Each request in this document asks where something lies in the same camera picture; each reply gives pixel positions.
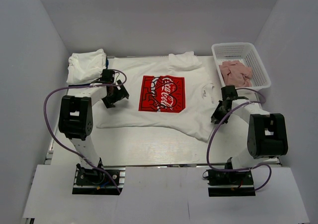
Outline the white Coca-Cola print t-shirt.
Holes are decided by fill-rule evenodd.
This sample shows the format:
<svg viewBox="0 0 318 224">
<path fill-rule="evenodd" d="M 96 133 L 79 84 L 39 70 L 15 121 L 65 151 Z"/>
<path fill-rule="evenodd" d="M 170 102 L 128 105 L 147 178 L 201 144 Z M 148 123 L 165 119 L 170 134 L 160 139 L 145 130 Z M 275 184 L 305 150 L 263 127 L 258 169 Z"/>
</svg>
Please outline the white Coca-Cola print t-shirt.
<svg viewBox="0 0 318 224">
<path fill-rule="evenodd" d="M 112 69 L 127 76 L 129 98 L 106 108 L 95 105 L 97 128 L 164 127 L 206 142 L 213 129 L 214 85 L 193 52 L 161 62 L 115 58 Z"/>
</svg>

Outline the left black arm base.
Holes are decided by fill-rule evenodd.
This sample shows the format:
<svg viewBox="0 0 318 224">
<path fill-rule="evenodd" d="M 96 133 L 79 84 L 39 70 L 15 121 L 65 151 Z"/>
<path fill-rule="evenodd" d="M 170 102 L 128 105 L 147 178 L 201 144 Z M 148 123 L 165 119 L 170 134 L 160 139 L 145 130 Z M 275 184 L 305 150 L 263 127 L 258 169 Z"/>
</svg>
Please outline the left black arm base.
<svg viewBox="0 0 318 224">
<path fill-rule="evenodd" d="M 125 171 L 124 167 L 113 167 L 106 170 L 120 192 L 124 187 Z M 78 163 L 73 183 L 73 195 L 111 195 L 119 196 L 116 186 L 111 179 L 103 172 L 95 169 L 86 169 Z"/>
</svg>

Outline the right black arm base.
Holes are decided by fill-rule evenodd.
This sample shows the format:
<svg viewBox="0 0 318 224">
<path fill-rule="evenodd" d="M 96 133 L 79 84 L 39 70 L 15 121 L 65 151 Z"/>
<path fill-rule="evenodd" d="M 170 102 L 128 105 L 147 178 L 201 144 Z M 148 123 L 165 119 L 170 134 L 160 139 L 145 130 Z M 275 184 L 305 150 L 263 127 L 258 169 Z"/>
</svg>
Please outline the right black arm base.
<svg viewBox="0 0 318 224">
<path fill-rule="evenodd" d="M 251 171 L 221 172 L 207 169 L 202 176 L 208 181 L 209 197 L 255 196 Z"/>
</svg>

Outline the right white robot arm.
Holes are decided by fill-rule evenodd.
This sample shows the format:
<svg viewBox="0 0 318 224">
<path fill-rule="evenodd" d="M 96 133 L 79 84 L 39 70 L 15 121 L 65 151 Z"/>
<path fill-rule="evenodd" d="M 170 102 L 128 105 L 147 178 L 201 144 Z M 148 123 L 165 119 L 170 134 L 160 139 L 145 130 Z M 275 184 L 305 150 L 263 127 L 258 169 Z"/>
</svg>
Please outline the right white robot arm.
<svg viewBox="0 0 318 224">
<path fill-rule="evenodd" d="M 222 100 L 214 111 L 211 122 L 216 125 L 213 129 L 207 147 L 206 160 L 208 166 L 224 172 L 225 179 L 232 184 L 242 178 L 243 171 L 255 169 L 263 162 L 284 156 L 288 152 L 288 140 L 285 118 L 280 113 L 269 113 L 259 105 L 265 101 L 251 101 L 238 94 L 239 88 L 227 85 L 221 88 Z M 247 141 L 245 148 L 236 156 L 228 160 L 229 168 L 214 168 L 209 161 L 212 141 L 222 124 L 229 121 L 235 114 L 248 124 Z"/>
</svg>

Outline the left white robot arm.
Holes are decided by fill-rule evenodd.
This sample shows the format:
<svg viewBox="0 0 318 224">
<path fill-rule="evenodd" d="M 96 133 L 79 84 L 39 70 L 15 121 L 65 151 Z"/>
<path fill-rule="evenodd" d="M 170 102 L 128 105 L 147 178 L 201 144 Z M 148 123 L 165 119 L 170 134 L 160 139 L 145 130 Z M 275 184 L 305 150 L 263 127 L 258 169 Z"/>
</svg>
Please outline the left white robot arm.
<svg viewBox="0 0 318 224">
<path fill-rule="evenodd" d="M 71 141 L 77 155 L 80 157 L 80 166 L 88 171 L 88 178 L 95 184 L 105 178 L 102 169 L 102 160 L 95 151 L 90 137 L 93 130 L 93 106 L 102 101 L 106 108 L 114 108 L 115 103 L 129 98 L 124 82 L 116 79 L 121 74 L 119 70 L 104 69 L 101 77 L 76 95 L 62 97 L 59 131 Z"/>
</svg>

